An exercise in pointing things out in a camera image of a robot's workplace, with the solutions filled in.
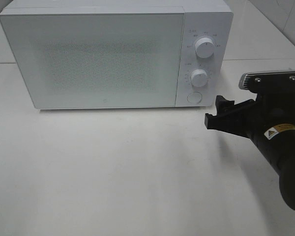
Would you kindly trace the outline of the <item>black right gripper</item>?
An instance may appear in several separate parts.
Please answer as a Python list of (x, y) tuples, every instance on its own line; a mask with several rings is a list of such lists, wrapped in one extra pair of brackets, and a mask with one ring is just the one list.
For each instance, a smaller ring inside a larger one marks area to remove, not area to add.
[(218, 95), (216, 115), (205, 114), (205, 126), (251, 139), (276, 172), (295, 165), (295, 92), (258, 95), (235, 103)]

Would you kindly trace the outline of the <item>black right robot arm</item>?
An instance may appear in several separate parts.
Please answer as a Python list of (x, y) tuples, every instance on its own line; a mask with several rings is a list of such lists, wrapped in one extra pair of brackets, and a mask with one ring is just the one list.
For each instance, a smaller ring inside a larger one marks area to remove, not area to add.
[(258, 94), (236, 104), (218, 95), (207, 129), (248, 138), (279, 175), (284, 202), (295, 210), (295, 93)]

